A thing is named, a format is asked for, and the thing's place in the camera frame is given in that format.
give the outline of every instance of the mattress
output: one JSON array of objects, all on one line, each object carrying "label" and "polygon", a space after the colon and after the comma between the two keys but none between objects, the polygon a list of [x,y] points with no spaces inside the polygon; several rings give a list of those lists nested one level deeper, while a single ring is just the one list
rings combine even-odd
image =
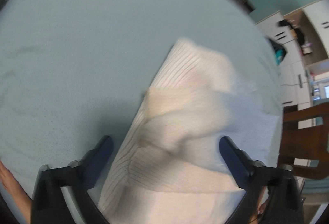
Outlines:
[{"label": "mattress", "polygon": [[[226,0],[7,1],[0,12],[0,155],[29,195],[41,165],[66,166],[108,134],[118,150],[179,37],[226,54],[257,87],[264,112],[282,114],[274,52]],[[273,166],[280,135],[278,124]]]}]

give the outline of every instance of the bed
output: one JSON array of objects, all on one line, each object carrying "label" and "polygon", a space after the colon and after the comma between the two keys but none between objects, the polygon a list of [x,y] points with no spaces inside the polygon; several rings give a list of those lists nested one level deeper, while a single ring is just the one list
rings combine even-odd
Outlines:
[{"label": "bed", "polygon": [[[256,84],[264,112],[282,114],[273,50],[226,0],[7,1],[0,11],[0,155],[29,195],[41,165],[66,166],[107,134],[118,150],[179,37],[225,53]],[[272,166],[280,135],[279,123]]]}]

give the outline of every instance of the white knit fabric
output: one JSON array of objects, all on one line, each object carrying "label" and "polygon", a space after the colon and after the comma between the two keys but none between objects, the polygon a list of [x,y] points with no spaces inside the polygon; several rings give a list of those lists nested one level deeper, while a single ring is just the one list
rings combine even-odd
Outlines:
[{"label": "white knit fabric", "polygon": [[278,120],[261,112],[253,91],[226,56],[180,39],[108,174],[99,208],[109,222],[224,223],[244,191],[218,153],[219,138],[249,145],[266,163]]}]

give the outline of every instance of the brown chair back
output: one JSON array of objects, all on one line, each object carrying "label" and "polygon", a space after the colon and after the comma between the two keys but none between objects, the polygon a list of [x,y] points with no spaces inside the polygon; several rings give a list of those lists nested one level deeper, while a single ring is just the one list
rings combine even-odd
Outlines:
[{"label": "brown chair back", "polygon": [[[298,129],[289,125],[321,116],[323,125]],[[327,152],[329,133],[329,102],[304,110],[285,113],[278,165],[290,164],[293,173],[309,179],[323,179],[329,175],[329,153]],[[294,165],[295,158],[319,160],[316,168]]]}]

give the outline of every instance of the clothes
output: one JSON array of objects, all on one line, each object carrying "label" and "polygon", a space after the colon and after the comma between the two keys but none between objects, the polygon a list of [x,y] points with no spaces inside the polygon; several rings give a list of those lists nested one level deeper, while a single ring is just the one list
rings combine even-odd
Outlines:
[{"label": "clothes", "polygon": [[279,117],[223,54],[179,40],[145,95],[111,167],[99,208],[110,223],[223,223],[244,191],[218,140],[268,163]]}]

